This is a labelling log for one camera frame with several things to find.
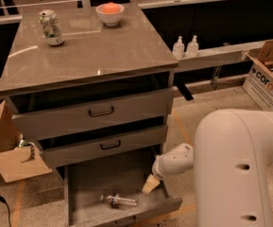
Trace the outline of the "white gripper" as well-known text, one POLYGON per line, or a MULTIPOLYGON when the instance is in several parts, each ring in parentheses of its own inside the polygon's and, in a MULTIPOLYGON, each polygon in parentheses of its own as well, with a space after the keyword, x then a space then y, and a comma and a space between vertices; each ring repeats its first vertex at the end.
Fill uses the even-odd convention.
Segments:
POLYGON ((176 169, 176 166, 172 160, 168 160, 163 155, 158 155, 152 166, 152 173, 153 175, 150 174, 147 177, 143 186, 142 192, 144 194, 149 194, 160 184, 160 180, 174 176, 178 173, 178 170, 176 169))

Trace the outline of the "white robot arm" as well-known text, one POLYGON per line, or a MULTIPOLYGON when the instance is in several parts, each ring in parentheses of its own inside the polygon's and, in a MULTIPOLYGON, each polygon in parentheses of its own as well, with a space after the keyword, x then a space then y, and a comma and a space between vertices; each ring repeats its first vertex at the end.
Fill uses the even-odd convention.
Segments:
POLYGON ((273 112, 218 110, 198 124, 192 146, 158 155, 142 192, 195 173, 197 227, 273 227, 265 169, 273 165, 273 112))

